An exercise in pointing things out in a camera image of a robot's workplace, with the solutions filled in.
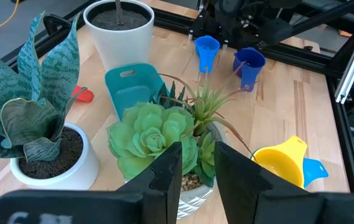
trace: yellow funnel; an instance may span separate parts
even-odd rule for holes
[[[276,146],[258,149],[252,161],[271,171],[290,183],[304,188],[304,172],[302,161],[307,150],[307,144],[292,136],[287,141]]]

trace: blue plastic cup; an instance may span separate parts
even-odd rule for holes
[[[209,35],[199,37],[194,42],[196,53],[199,55],[199,70],[201,72],[211,72],[220,43]]]
[[[265,57],[252,47],[241,49],[234,53],[234,55],[234,71],[240,66],[240,64],[245,62],[236,73],[241,78],[240,88],[251,92],[254,88],[257,75],[266,63]]]

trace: red plastic piece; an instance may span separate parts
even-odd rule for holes
[[[81,90],[81,86],[76,86],[75,90],[72,93],[72,96],[76,95]],[[91,90],[84,90],[78,97],[78,100],[84,102],[91,102],[94,99],[94,93]]]

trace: teal plastic container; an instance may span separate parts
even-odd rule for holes
[[[147,63],[137,63],[109,70],[105,75],[113,107],[119,119],[126,108],[137,102],[148,102],[151,93],[158,92],[163,79]]]

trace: white pot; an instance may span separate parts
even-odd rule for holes
[[[109,2],[114,2],[114,0],[95,2],[88,6],[83,14],[85,24],[88,26],[91,36],[94,39],[96,49],[101,56],[103,66],[106,70],[110,70],[132,63],[146,63],[149,60],[152,42],[154,22],[154,12],[152,8],[140,1],[122,1],[122,6],[123,2],[130,2],[144,8],[151,15],[151,19],[147,24],[135,29],[106,30],[91,24],[88,21],[90,11],[95,7],[101,7],[102,4]]]
[[[207,125],[207,128],[213,131],[215,141],[228,143],[225,132],[218,123],[212,122]],[[181,192],[179,196],[177,219],[181,219],[194,213],[200,206],[202,206],[212,192],[213,187],[207,187],[206,185]]]
[[[82,154],[72,168],[56,177],[34,179],[21,172],[19,159],[11,159],[11,171],[18,180],[32,189],[88,190],[91,187],[99,171],[98,158],[82,128],[72,123],[65,123],[65,127],[76,131],[83,139]]]

